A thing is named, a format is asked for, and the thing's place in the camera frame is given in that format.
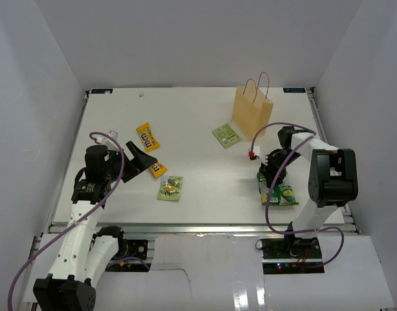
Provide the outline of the green chips bag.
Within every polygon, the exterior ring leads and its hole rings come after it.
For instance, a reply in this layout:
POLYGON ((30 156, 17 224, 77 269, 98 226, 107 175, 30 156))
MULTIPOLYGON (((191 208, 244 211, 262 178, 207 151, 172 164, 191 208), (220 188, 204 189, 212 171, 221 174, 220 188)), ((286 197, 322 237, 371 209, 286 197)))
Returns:
MULTIPOLYGON (((262 206, 265 207, 269 188, 267 187, 266 178, 261 173, 258 172, 256 176, 258 180, 260 201, 262 206)), ((270 204, 278 206, 294 206, 299 204, 289 182, 288 173, 285 174, 282 183, 277 183, 275 185, 270 198, 270 204)))

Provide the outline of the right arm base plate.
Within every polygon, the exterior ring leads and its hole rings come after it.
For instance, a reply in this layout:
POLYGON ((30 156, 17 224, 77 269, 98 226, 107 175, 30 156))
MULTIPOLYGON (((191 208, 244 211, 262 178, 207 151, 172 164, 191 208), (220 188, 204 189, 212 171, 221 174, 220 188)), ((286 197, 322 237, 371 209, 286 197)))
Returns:
POLYGON ((261 238, 255 242, 255 248, 261 252, 264 275, 324 273, 317 238, 293 244, 285 238, 261 238))

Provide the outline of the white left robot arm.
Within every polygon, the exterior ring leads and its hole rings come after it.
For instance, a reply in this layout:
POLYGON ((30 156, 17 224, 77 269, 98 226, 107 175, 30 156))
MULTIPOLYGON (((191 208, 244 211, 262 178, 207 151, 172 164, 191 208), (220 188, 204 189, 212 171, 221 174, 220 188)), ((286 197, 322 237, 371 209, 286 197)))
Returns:
POLYGON ((62 244, 47 276, 33 286, 42 310, 93 310, 95 287, 107 265, 127 253, 119 226, 95 230, 112 188, 157 162, 131 141, 126 146, 133 159, 108 139, 86 149, 85 165, 74 179, 71 218, 66 233, 58 236, 62 244))

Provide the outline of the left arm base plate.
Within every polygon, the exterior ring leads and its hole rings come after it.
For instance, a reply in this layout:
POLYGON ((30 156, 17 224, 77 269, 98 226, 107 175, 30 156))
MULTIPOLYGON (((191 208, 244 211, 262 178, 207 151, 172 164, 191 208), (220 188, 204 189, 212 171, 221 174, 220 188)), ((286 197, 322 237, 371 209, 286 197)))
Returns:
POLYGON ((148 258, 147 240, 126 240, 118 252, 112 257, 111 262, 106 268, 110 272, 148 272, 150 264, 148 258))

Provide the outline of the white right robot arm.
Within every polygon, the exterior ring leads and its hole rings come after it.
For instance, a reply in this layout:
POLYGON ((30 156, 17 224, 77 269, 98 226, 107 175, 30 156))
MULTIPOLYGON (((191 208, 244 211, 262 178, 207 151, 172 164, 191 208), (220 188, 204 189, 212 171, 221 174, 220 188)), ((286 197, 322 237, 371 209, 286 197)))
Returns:
POLYGON ((356 154, 349 148, 338 148, 317 138, 315 131, 292 123, 281 122, 278 132, 281 148, 266 156, 259 173, 269 189, 265 218, 268 228, 289 237, 283 242, 287 256, 296 259, 307 250, 305 240, 317 238, 318 233, 340 230, 324 223, 338 208, 354 201, 358 195, 356 154), (275 229, 269 221, 269 203, 273 189, 284 181, 286 168, 303 157, 310 163, 308 176, 309 199, 299 216, 285 231, 275 229))

